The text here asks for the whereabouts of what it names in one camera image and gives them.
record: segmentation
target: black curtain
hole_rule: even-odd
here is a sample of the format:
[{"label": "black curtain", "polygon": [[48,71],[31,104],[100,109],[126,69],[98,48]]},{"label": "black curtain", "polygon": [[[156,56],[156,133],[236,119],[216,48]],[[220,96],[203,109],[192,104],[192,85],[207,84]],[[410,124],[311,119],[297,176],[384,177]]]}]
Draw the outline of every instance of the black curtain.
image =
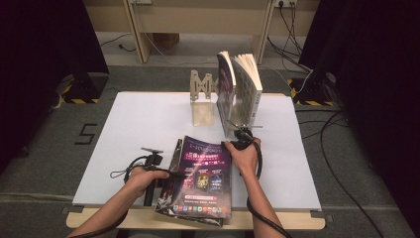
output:
[{"label": "black curtain", "polygon": [[105,72],[81,0],[0,3],[0,173],[27,146],[67,75]]},{"label": "black curtain", "polygon": [[[343,6],[321,0],[301,63],[316,67],[329,50]],[[420,237],[420,2],[363,1],[351,21],[326,69],[368,158]]]}]

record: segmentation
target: magazine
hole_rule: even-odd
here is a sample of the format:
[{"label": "magazine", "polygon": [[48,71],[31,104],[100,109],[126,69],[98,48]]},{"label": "magazine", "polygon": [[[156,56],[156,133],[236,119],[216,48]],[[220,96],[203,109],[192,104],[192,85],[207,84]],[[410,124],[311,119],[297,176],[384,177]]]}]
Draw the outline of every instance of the magazine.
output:
[{"label": "magazine", "polygon": [[217,60],[219,62],[219,93],[216,105],[219,110],[223,132],[225,133],[225,137],[228,137],[230,125],[228,120],[231,120],[234,107],[236,79],[229,53],[219,53],[217,55]]},{"label": "magazine", "polygon": [[186,178],[166,181],[155,212],[216,226],[231,217],[231,158],[226,148],[185,136],[170,168]]}]

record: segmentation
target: wrist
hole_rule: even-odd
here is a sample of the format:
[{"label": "wrist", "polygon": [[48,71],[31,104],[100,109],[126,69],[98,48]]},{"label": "wrist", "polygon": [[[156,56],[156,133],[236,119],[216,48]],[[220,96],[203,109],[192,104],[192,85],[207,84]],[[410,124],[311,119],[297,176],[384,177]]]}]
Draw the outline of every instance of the wrist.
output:
[{"label": "wrist", "polygon": [[256,172],[253,170],[240,170],[243,178],[253,178],[256,177]]},{"label": "wrist", "polygon": [[129,200],[136,200],[137,198],[141,197],[143,194],[137,191],[137,188],[134,186],[129,185],[128,183],[124,184],[121,187],[120,191],[122,196],[126,197]]}]

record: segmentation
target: gray carpet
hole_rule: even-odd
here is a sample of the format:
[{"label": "gray carpet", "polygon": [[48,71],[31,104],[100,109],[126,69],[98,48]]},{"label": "gray carpet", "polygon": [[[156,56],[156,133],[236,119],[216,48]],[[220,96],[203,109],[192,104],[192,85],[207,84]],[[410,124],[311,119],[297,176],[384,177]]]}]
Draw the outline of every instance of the gray carpet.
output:
[{"label": "gray carpet", "polygon": [[[66,211],[89,162],[118,91],[188,91],[187,67],[110,66],[110,78],[98,104],[62,104],[43,122],[28,145],[29,155],[14,159],[0,177],[0,237],[63,237]],[[196,68],[201,77],[216,68]],[[289,95],[278,74],[261,69],[264,92]],[[300,73],[283,71],[285,78]],[[296,106],[296,110],[339,107]],[[293,237],[378,237],[373,226],[334,179],[322,156],[320,134],[332,112],[297,112],[303,144],[327,219],[321,231],[291,231]],[[380,177],[369,165],[345,114],[324,132],[328,163],[343,186],[371,216],[385,237],[414,237]],[[79,136],[83,125],[88,137]],[[38,197],[29,196],[35,193]]]}]

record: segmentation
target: white tabletop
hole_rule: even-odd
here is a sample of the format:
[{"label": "white tabletop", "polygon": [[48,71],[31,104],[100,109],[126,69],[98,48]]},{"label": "white tabletop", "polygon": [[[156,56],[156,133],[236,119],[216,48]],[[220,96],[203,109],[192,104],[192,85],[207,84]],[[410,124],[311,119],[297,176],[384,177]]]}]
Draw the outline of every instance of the white tabletop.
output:
[{"label": "white tabletop", "polygon": [[[141,147],[162,150],[162,168],[169,166],[177,139],[188,135],[209,143],[227,140],[217,107],[213,126],[193,126],[189,93],[120,92],[98,139],[73,204],[101,205],[124,184],[110,173],[124,170]],[[321,210],[290,97],[263,94],[253,134],[262,139],[260,182],[276,209]],[[247,191],[232,170],[232,206],[246,207]],[[143,204],[139,198],[136,204]]]}]

